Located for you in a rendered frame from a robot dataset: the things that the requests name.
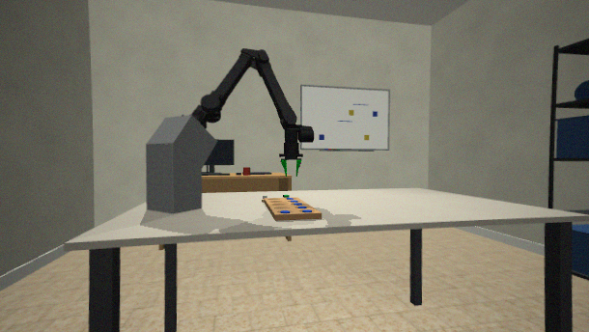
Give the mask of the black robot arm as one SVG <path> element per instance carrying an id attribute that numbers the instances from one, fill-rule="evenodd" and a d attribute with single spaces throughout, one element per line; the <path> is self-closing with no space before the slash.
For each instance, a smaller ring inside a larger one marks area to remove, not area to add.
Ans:
<path id="1" fill-rule="evenodd" d="M 238 60 L 219 86 L 209 95 L 203 96 L 201 98 L 202 105 L 198 105 L 190 115 L 192 115 L 204 128 L 207 128 L 206 122 L 218 122 L 221 118 L 220 110 L 222 110 L 227 97 L 234 90 L 244 73 L 249 68 L 256 69 L 266 84 L 266 88 L 276 107 L 280 123 L 285 129 L 285 142 L 290 142 L 290 144 L 292 144 L 293 142 L 297 142 L 297 138 L 299 142 L 313 142 L 314 130 L 312 126 L 295 124 L 297 120 L 295 111 L 287 102 L 273 73 L 269 58 L 266 52 L 262 49 L 253 50 L 243 48 Z"/>

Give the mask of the tan tray with round pockets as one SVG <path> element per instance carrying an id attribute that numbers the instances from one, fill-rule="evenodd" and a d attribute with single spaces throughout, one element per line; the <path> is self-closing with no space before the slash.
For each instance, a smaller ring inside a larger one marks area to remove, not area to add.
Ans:
<path id="1" fill-rule="evenodd" d="M 298 201 L 302 206 L 295 206 L 291 201 Z M 275 221 L 283 220 L 305 220 L 305 219 L 322 219 L 322 213 L 306 204 L 299 198 L 287 200 L 287 198 L 264 198 L 264 203 L 271 213 Z M 297 208 L 307 207 L 307 208 Z M 312 210 L 312 212 L 302 212 L 305 209 Z M 281 210 L 287 210 L 290 213 L 280 213 Z"/>

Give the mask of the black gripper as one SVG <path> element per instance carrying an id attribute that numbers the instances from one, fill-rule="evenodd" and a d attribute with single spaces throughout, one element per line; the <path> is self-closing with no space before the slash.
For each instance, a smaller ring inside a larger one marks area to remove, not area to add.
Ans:
<path id="1" fill-rule="evenodd" d="M 290 144 L 290 142 L 285 142 L 285 154 L 279 154 L 279 157 L 285 157 L 285 158 L 281 158 L 281 163 L 282 163 L 283 168 L 285 170 L 286 176 L 287 176 L 287 160 L 296 160 L 296 176 L 297 176 L 298 168 L 301 163 L 301 158 L 297 158 L 298 156 L 303 157 L 303 153 L 297 153 L 297 142 L 293 142 L 292 144 Z"/>

